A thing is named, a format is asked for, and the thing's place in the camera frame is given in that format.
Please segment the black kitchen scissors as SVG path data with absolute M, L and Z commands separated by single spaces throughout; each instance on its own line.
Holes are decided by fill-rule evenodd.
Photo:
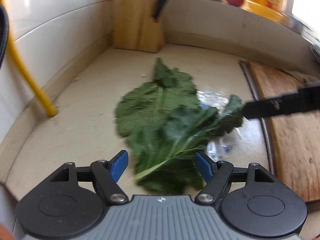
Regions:
M 153 10 L 152 10 L 152 18 L 154 22 L 158 22 L 160 14 L 166 4 L 167 0 L 156 0 Z

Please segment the large clear plastic bag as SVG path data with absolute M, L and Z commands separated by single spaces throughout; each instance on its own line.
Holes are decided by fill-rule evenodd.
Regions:
M 221 94 L 202 91 L 197 92 L 197 98 L 203 109 L 217 109 L 217 118 L 213 121 L 214 129 L 210 132 L 206 154 L 214 161 L 226 160 L 241 139 L 239 127 L 244 119 L 242 100 L 234 94 L 227 98 Z

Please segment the wooden cutting board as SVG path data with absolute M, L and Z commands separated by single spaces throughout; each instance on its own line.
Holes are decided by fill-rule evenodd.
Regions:
M 249 62 L 263 99 L 294 92 L 301 83 L 276 68 Z M 319 200 L 319 112 L 267 119 L 277 177 L 305 202 Z

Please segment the dark green leafy vegetable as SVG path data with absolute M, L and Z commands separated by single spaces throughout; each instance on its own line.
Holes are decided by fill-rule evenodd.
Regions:
M 203 109 L 193 77 L 157 59 L 153 80 L 125 94 L 116 111 L 118 134 L 135 158 L 135 181 L 160 194 L 200 190 L 195 154 L 210 141 L 217 109 Z

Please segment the wooden knife block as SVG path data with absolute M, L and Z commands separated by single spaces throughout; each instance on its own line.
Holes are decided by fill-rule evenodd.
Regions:
M 116 0 L 113 46 L 156 53 L 164 45 L 162 18 L 154 20 L 157 0 Z

